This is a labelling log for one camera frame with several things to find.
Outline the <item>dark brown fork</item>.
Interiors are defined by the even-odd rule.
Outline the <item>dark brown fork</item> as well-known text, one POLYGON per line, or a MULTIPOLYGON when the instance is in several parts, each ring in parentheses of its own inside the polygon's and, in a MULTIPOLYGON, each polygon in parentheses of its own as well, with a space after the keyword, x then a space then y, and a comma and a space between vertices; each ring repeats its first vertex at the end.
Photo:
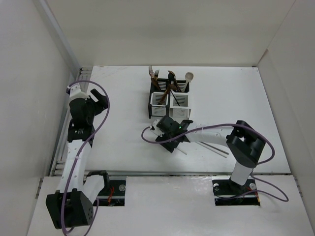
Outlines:
POLYGON ((151 82, 157 90, 160 90, 158 82, 154 79, 154 77, 151 77, 151 82))

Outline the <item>aluminium rail front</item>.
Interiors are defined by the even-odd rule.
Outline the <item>aluminium rail front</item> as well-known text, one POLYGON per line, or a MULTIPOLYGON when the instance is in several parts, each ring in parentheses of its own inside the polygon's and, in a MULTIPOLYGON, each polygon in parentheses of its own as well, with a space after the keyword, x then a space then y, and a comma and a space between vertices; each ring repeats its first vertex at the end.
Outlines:
POLYGON ((140 172, 140 171, 108 171, 110 176, 126 177, 128 183, 160 183, 169 180, 184 179, 185 177, 214 177, 230 178, 231 173, 209 172, 140 172))

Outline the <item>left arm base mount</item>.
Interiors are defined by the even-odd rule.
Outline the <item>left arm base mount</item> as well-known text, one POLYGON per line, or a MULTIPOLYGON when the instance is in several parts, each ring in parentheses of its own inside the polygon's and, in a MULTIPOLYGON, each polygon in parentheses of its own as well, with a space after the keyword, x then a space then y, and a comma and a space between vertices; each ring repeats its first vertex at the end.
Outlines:
POLYGON ((83 183, 86 183, 91 176, 102 176, 105 179, 105 186, 97 196, 100 207, 122 207, 125 205, 125 177, 110 177, 104 170, 92 171, 85 176, 83 183))

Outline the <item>silver fork green handle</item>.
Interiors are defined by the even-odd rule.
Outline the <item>silver fork green handle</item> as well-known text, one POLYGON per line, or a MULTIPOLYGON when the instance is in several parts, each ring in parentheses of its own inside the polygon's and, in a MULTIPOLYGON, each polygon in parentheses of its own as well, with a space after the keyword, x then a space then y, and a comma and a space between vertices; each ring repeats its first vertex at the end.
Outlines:
POLYGON ((158 76, 159 76, 159 69, 156 70, 155 73, 154 73, 154 79, 155 79, 155 81, 158 80, 158 76))

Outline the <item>black utensil container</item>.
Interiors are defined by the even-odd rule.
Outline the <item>black utensil container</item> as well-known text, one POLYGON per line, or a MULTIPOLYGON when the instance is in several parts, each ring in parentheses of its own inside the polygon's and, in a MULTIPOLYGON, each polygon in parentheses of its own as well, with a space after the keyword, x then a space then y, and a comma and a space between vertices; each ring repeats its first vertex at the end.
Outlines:
POLYGON ((168 94, 163 103, 160 104, 160 101, 167 89, 168 80, 164 78, 159 78, 157 80, 160 89, 154 86, 151 83, 149 100, 148 100, 148 116, 151 118, 162 118, 163 116, 169 116, 170 111, 170 95, 168 94))

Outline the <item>aluminium rail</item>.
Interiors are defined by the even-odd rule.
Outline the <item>aluminium rail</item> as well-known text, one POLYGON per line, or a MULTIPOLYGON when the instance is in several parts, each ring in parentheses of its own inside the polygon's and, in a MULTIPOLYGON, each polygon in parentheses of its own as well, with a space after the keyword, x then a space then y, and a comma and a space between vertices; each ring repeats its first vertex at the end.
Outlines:
MULTIPOLYGON (((70 83, 74 81, 81 81, 81 80, 90 80, 92 75, 93 67, 82 67, 80 68, 76 79, 70 76, 70 83)), ((66 159, 67 153, 67 133, 68 133, 68 126, 71 120, 70 115, 70 108, 69 108, 69 97, 66 94, 65 103, 63 107, 62 117, 59 124, 59 130, 57 133, 57 138, 55 142, 54 151, 52 154, 52 159, 50 162, 49 169, 47 171, 47 176, 60 176, 62 174, 63 166, 66 159)))
POLYGON ((128 183, 160 183, 169 180, 184 179, 185 177, 214 177, 230 178, 231 173, 209 172, 140 172, 140 171, 108 171, 110 176, 126 177, 128 183))

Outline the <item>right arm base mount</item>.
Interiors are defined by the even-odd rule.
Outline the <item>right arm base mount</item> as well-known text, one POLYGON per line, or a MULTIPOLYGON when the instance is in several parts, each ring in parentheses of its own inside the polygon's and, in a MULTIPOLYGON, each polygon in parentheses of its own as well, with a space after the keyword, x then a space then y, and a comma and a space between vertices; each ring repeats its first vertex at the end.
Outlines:
POLYGON ((260 206, 255 180, 252 178, 247 179, 243 186, 226 178, 215 178, 212 183, 216 206, 260 206))

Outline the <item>copper fork long handle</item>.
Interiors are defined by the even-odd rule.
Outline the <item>copper fork long handle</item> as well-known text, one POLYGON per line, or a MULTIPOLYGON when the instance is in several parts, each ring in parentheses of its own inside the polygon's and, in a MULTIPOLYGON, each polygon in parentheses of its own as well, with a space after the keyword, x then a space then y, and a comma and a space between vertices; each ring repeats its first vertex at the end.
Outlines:
POLYGON ((149 66, 148 70, 149 70, 149 75, 150 75, 151 77, 154 77, 154 71, 153 71, 153 68, 152 68, 151 65, 149 66))

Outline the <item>aluminium rail left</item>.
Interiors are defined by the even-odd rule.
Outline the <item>aluminium rail left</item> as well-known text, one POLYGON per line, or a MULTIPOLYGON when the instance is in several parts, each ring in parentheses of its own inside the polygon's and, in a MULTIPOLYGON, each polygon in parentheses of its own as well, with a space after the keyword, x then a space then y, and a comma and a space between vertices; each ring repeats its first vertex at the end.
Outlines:
MULTIPOLYGON (((70 83, 74 81, 81 81, 81 80, 90 80, 92 75, 93 67, 82 67, 80 68, 76 79, 70 76, 70 83)), ((62 117, 59 124, 59 130, 57 133, 57 138, 55 142, 54 151, 52 154, 52 159, 50 162, 49 169, 47 171, 47 176, 60 176, 62 174, 63 166, 66 159, 67 153, 67 133, 68 133, 68 126, 71 120, 70 115, 70 108, 69 108, 69 97, 66 94, 65 103, 63 107, 62 117)))

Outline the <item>black spoon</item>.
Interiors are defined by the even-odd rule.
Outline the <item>black spoon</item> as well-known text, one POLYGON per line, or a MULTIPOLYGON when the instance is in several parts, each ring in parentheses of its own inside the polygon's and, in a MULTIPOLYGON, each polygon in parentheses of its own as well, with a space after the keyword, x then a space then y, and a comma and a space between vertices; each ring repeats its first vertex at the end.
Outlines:
POLYGON ((173 84, 174 81, 174 75, 172 73, 168 74, 168 83, 169 84, 173 84))

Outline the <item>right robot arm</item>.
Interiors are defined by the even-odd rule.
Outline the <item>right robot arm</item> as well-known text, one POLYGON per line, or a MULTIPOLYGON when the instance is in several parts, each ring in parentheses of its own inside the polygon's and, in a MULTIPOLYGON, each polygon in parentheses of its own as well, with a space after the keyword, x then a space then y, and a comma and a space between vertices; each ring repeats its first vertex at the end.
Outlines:
POLYGON ((237 126, 230 125, 209 128, 197 125, 192 120, 176 122, 164 116, 153 122, 151 130, 157 135, 156 142, 169 152, 173 152, 179 143, 209 143, 229 148, 236 160, 234 170, 228 181, 228 188, 238 194, 246 188, 246 181, 258 165, 266 141, 246 122, 239 120, 237 126))

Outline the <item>white utensil container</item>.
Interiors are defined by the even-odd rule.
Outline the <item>white utensil container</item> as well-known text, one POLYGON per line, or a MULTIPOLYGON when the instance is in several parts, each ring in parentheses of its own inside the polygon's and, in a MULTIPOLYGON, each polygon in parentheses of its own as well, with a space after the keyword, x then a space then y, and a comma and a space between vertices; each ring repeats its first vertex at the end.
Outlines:
POLYGON ((181 89, 181 92, 173 91, 180 103, 180 107, 176 105, 175 100, 170 93, 170 111, 169 116, 173 119, 177 120, 184 120, 189 119, 191 114, 191 107, 190 107, 190 97, 189 97, 189 85, 186 88, 186 91, 183 92, 183 88, 185 85, 185 80, 179 80, 177 81, 179 88, 181 89))

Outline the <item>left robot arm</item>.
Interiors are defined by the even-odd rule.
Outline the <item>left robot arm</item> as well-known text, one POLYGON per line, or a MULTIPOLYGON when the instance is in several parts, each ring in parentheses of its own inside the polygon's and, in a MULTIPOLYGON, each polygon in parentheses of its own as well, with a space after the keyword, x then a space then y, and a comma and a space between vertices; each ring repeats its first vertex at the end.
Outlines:
POLYGON ((94 216, 93 204, 98 194, 105 195, 110 190, 106 171, 84 175, 96 131, 94 118, 109 110, 108 99, 96 89, 87 95, 79 86, 70 88, 69 98, 71 120, 66 162, 55 193, 46 197, 46 206, 54 227, 66 233, 75 227, 90 225, 94 216))

